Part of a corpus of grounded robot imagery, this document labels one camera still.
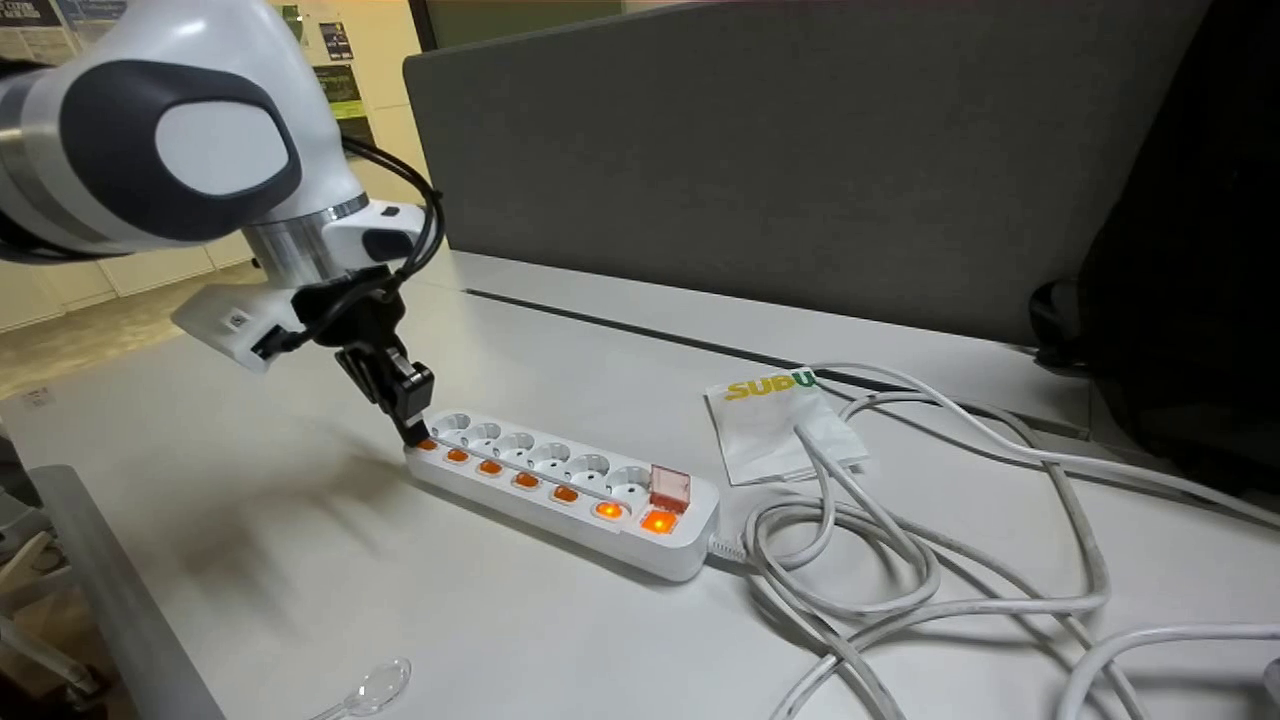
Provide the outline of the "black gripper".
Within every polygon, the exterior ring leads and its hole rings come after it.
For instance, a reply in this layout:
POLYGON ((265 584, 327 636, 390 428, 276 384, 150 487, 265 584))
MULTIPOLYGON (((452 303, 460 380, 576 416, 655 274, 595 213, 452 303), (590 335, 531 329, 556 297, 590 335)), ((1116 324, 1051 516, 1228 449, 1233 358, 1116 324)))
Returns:
POLYGON ((402 301, 389 267, 366 267, 336 284, 309 284, 292 297, 305 332, 332 347, 355 388, 390 420, 394 436, 416 449, 426 436, 422 410, 436 374, 402 358, 394 324, 402 301))

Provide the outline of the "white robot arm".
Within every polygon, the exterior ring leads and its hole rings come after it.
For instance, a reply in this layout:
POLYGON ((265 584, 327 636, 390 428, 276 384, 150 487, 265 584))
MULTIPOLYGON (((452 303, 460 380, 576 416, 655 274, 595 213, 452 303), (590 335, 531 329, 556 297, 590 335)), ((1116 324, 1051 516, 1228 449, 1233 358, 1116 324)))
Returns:
POLYGON ((358 162, 412 170, 336 122, 269 0, 127 0, 86 52, 0 73, 0 259, 245 234, 265 274, 195 293, 176 324, 245 366, 320 342, 418 445, 431 366, 394 324, 444 207, 436 189, 366 196, 358 162))

